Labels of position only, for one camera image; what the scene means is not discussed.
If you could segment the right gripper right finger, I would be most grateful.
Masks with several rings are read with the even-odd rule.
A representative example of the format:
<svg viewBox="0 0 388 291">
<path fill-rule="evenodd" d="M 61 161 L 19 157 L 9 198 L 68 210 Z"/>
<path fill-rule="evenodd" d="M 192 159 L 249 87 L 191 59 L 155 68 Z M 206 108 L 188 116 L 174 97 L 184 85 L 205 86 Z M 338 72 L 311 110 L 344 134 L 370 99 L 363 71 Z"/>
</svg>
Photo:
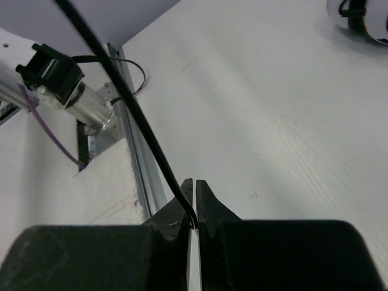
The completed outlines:
<svg viewBox="0 0 388 291">
<path fill-rule="evenodd" d="M 384 290 L 363 237 L 340 220 L 243 220 L 196 182 L 203 290 Z"/>
</svg>

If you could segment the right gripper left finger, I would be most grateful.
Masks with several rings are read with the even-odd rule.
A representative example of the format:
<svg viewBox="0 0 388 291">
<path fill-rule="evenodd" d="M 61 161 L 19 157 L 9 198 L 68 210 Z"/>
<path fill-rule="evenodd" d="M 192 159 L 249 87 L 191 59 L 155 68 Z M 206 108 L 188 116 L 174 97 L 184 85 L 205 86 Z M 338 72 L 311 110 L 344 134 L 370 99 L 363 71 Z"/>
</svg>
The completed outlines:
<svg viewBox="0 0 388 291">
<path fill-rule="evenodd" d="M 187 290 L 190 220 L 176 199 L 140 225 L 33 226 L 1 266 L 2 290 Z"/>
</svg>

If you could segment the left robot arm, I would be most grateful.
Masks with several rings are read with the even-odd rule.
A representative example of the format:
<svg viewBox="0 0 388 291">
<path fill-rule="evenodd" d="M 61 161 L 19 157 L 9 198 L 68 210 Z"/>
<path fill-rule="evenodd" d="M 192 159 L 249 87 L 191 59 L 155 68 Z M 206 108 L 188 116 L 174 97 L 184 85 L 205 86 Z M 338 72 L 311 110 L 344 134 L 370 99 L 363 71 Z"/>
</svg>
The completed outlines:
<svg viewBox="0 0 388 291">
<path fill-rule="evenodd" d="M 71 57 L 4 29 L 1 72 L 40 101 L 81 121 L 87 135 L 106 131 L 117 121 L 113 107 L 84 82 L 85 74 Z"/>
</svg>

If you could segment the white black headphones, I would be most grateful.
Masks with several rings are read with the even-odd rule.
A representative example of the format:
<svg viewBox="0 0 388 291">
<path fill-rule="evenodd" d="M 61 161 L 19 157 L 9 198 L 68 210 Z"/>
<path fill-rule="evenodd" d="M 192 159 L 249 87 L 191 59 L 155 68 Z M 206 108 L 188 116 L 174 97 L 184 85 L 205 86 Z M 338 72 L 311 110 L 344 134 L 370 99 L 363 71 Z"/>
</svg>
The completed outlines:
<svg viewBox="0 0 388 291">
<path fill-rule="evenodd" d="M 387 45 L 387 1 L 328 0 L 326 9 L 337 26 Z"/>
</svg>

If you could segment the metal table edge rail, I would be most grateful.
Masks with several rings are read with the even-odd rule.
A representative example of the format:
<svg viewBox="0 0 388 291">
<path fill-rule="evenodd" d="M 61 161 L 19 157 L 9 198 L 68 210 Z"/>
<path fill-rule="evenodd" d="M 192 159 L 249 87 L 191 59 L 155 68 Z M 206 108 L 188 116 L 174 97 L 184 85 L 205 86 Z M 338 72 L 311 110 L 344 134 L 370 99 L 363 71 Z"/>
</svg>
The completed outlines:
<svg viewBox="0 0 388 291">
<path fill-rule="evenodd" d="M 167 204 L 158 166 L 133 116 L 117 90 L 114 93 L 114 98 L 116 101 L 113 108 L 118 116 L 119 125 L 127 141 L 132 159 L 139 203 L 145 212 L 145 218 L 149 219 Z"/>
</svg>

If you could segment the left metal base bracket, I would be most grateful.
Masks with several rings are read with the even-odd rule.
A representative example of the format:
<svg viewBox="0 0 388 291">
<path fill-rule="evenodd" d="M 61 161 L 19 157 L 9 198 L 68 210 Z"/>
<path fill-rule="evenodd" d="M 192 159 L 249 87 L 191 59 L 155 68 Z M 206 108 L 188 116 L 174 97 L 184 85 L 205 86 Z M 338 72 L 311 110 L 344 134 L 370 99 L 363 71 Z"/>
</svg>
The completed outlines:
<svg viewBox="0 0 388 291">
<path fill-rule="evenodd" d="M 115 87 L 111 82 L 107 82 L 97 93 L 105 99 L 113 113 L 105 126 L 96 133 L 88 136 L 89 161 L 95 159 L 124 138 L 121 106 L 118 102 L 111 103 L 118 97 Z"/>
</svg>

